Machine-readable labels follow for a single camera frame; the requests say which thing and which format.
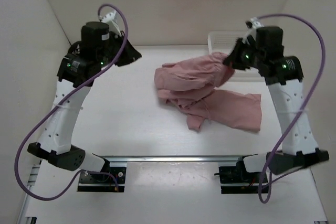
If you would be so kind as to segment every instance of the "pink shirt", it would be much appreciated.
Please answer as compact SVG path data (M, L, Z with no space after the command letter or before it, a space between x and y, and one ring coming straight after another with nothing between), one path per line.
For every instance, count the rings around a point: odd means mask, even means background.
M215 52L157 68L154 82L157 96L187 114L189 129L199 131L205 119L232 128L260 131L261 94L240 94L216 89L235 70L223 65L226 54Z

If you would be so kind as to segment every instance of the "pink garment sleeve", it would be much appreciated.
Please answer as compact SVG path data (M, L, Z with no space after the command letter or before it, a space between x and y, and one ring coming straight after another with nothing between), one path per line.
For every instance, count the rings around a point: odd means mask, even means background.
M201 125L205 118L199 115L187 115L187 125L189 130L195 130L199 132L201 130Z
M260 102L261 94L215 90L202 101L180 110L235 129L259 132L262 117Z

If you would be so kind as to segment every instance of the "purple cable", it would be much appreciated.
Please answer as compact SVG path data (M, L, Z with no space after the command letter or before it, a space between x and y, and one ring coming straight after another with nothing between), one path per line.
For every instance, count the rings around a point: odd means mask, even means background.
M125 26L125 35L124 35L124 39L122 41L121 47L118 51L118 53L116 54L115 58L111 61L111 63L109 63L106 68L104 68L103 70L101 70L98 74L96 74L95 76L91 77L89 80L85 81L84 83L82 83L80 86L78 86L77 88L75 88L74 90L72 90L70 93L68 93L59 103L58 105L62 105L69 97L71 97L74 93L76 93L78 90L80 90L81 88L85 87L87 84L91 83L94 79L98 78L99 76L101 76L103 73L105 73L107 70L109 70L115 63L116 61L119 59L121 53L123 52L126 43L127 43L127 38L128 38L128 24L126 21L126 18L124 16L124 14L114 5L111 4L103 4L99 7L98 9L98 17L100 16L100 12L101 10L106 7L112 7L113 9L115 9L120 17L122 18L122 21L124 23ZM15 161L14 161L14 173L15 173L15 178L17 183L19 184L19 186L21 187L21 189L28 194L29 196L38 199L38 200L43 200L43 201L50 201L50 200L54 200L57 199L59 197L61 197L72 185L72 183L75 181L75 178L78 176L78 174L81 173L82 170L79 170L76 172L76 174L74 175L74 177L72 178L72 180L70 181L69 185L58 195L50 197L50 198L46 198L46 197L42 197L42 196L38 196L36 194L33 194L31 191L28 190L28 188L24 185L24 183L22 182L21 178L20 178L20 174L19 174L19 170L18 170L18 166L19 166L19 158L20 158L20 154L22 152L22 149L24 147L24 145L28 142L29 138L32 136L32 134L41 127L41 125L49 118L51 117L52 114L54 114L57 110L58 110L59 106L55 106L29 133L28 135L23 139L21 145L19 146L16 156L15 156ZM96 174L104 174L104 175L109 175L115 182L115 186L118 187L118 183L117 180L115 179L115 177L112 174L109 173L97 173L97 172L89 172L89 173L96 173Z
M293 172L290 172L290 173L286 173L282 176L280 176L279 178L277 178L276 180L274 180L272 182L272 173L269 174L269 183L268 183L268 186L269 186L269 189L268 189L268 194L267 194L267 197L266 199L264 200L263 199L263 196L262 196L262 184L263 184L263 180L264 180L264 177L266 175L266 170L267 170L267 167L269 166L272 158L274 157L277 149L279 148L279 146L282 144L282 142L284 141L285 137L288 135L288 133L290 132L290 130L293 128L293 126L295 125L295 123L297 122L297 120L299 119L299 117L301 116L301 114L303 113L305 107L307 106L307 103L309 102L312 94L314 93L314 90L317 86L317 84L319 83L320 79L321 79L321 76L322 76L322 73L323 73L323 69L324 69L324 65L325 65L325 56L326 56L326 53L325 53L325 45L324 45L324 41L323 41L323 38L320 34L320 32L316 29L316 27L314 27L313 24L311 24L310 22L306 21L305 19L299 17L299 16L295 16L295 15L292 15L292 14L269 14L269 15L264 15L264 16L260 16L258 17L258 19L264 19L264 18L271 18L271 17L289 17L289 18L293 18L293 19L296 19L298 21L301 21L303 23L305 23L307 26L309 26L313 31L314 33L317 35L318 39L319 39L319 42L320 42L320 45L321 45L321 53L322 53L322 57L321 57L321 65L320 65L320 69L319 69L319 72L318 74L316 75L316 78L315 78L315 81L313 83L313 85L311 86L306 98L304 99L301 107L300 107L300 111L296 114L296 116L294 117L293 121L289 124L289 126L287 127L287 129L285 130L285 132L283 133L283 135L281 136L281 138L279 139L279 141L277 142L277 144L274 146L273 150L270 152L266 162L265 162L265 165L262 169L262 172L260 174L260 179L259 179L259 185L258 185L258 196L259 196L259 199L262 203L266 204L270 197L271 197L271 184L274 183L275 181L293 173Z

